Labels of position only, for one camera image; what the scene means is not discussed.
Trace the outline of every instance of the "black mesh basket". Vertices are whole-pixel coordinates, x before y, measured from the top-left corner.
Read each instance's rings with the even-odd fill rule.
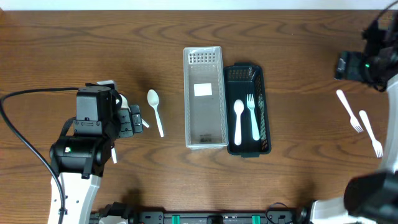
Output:
[[[224,68],[224,79],[229,134],[228,152],[242,157],[259,157],[260,154],[270,153],[271,137],[261,67],[250,63],[235,63]],[[258,141],[253,140],[252,137],[251,115],[246,103],[248,94],[254,95],[256,104],[254,114],[260,133]],[[244,111],[241,115],[242,143],[239,146],[234,143],[236,126],[234,103],[238,99],[244,103]]]

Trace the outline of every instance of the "white label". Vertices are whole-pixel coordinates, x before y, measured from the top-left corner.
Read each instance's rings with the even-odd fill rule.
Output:
[[[193,91],[195,96],[211,96],[211,83],[194,84]]]

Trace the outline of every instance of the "white plastic fork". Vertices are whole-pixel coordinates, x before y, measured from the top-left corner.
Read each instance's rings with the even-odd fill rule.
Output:
[[[355,129],[355,131],[357,132],[363,132],[363,129],[358,121],[358,119],[356,119],[353,111],[351,110],[351,108],[349,107],[348,101],[343,93],[342,90],[337,90],[336,94],[338,96],[338,98],[340,99],[341,103],[344,105],[344,107],[346,108],[349,116],[351,117],[351,119],[349,120],[349,122],[351,123],[352,127]]]
[[[246,104],[250,110],[250,115],[251,115],[251,132],[253,135],[253,139],[257,141],[260,139],[260,133],[259,133],[259,127],[257,125],[257,120],[256,120],[256,115],[254,114],[254,109],[256,107],[256,104],[254,103],[254,97],[253,94],[248,94],[246,98]]]
[[[381,143],[378,140],[376,140],[376,138],[374,137],[371,123],[369,122],[368,115],[366,114],[365,111],[361,110],[359,112],[359,116],[361,117],[362,122],[365,125],[365,128],[368,131],[368,134],[372,140],[373,149],[374,149],[374,152],[376,153],[377,158],[382,157],[383,156],[383,147],[381,146]]]

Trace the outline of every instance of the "spoon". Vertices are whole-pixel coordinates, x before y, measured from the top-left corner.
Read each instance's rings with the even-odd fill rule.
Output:
[[[243,109],[243,102],[241,100],[236,100],[234,104],[234,110],[236,113],[235,145],[237,146],[242,144],[241,114]]]
[[[160,122],[159,113],[157,112],[157,105],[159,105],[159,96],[157,95],[155,90],[148,91],[148,104],[155,110],[157,127],[159,128],[160,136],[163,137],[164,135],[162,123]]]

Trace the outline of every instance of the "label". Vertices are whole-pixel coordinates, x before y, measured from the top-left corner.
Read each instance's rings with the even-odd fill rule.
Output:
[[[200,142],[211,142],[211,134],[201,134]]]
[[[211,96],[211,83],[194,84],[193,91],[195,96]]]

